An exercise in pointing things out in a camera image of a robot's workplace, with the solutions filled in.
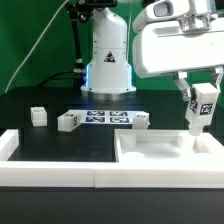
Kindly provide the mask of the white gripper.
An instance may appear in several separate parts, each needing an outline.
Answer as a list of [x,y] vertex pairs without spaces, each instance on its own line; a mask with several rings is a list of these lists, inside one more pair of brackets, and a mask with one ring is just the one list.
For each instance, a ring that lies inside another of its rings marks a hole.
[[133,65],[141,77],[173,75],[184,101],[191,100],[191,87],[184,71],[216,67],[213,85],[220,90],[224,77],[224,19],[212,22],[208,32],[183,33],[177,21],[152,23],[140,31],[133,41]]

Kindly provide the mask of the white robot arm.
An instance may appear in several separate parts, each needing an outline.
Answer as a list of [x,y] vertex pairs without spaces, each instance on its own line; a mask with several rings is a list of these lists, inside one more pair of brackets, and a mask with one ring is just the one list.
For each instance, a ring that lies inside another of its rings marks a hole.
[[110,2],[93,1],[93,56],[82,90],[99,98],[115,98],[135,88],[141,78],[171,74],[183,99],[193,97],[186,82],[191,71],[214,71],[218,86],[224,75],[224,16],[214,0],[153,0],[133,22],[133,63],[127,59],[127,25],[111,12]]

